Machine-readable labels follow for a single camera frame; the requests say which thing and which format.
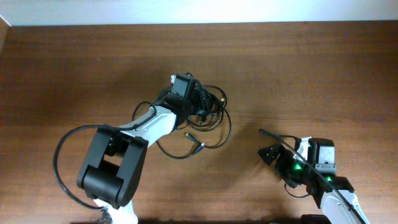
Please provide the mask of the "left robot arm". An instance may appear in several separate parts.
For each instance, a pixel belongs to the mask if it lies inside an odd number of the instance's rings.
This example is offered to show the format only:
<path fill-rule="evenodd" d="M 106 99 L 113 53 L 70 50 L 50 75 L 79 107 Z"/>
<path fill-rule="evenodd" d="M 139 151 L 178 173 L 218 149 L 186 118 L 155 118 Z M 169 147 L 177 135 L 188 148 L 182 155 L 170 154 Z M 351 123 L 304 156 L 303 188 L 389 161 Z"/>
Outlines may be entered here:
<path fill-rule="evenodd" d="M 191 115 L 207 109 L 202 85 L 190 74 L 175 75 L 171 87 L 141 117 L 119 127 L 96 129 L 76 184 L 108 215 L 110 223 L 138 223 L 132 198 L 148 148 Z"/>

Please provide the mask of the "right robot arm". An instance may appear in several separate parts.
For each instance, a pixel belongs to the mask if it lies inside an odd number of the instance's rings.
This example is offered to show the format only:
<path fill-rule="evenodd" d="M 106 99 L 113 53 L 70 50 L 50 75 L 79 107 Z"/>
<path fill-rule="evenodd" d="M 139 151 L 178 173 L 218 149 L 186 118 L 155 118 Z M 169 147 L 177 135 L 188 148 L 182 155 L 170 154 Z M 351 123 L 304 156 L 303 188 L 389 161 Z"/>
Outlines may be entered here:
<path fill-rule="evenodd" d="M 346 177 L 336 174 L 335 145 L 324 138 L 294 138 L 294 150 L 281 143 L 261 148 L 258 154 L 285 182 L 285 187 L 306 186 L 321 215 L 307 214 L 300 223 L 369 223 Z"/>

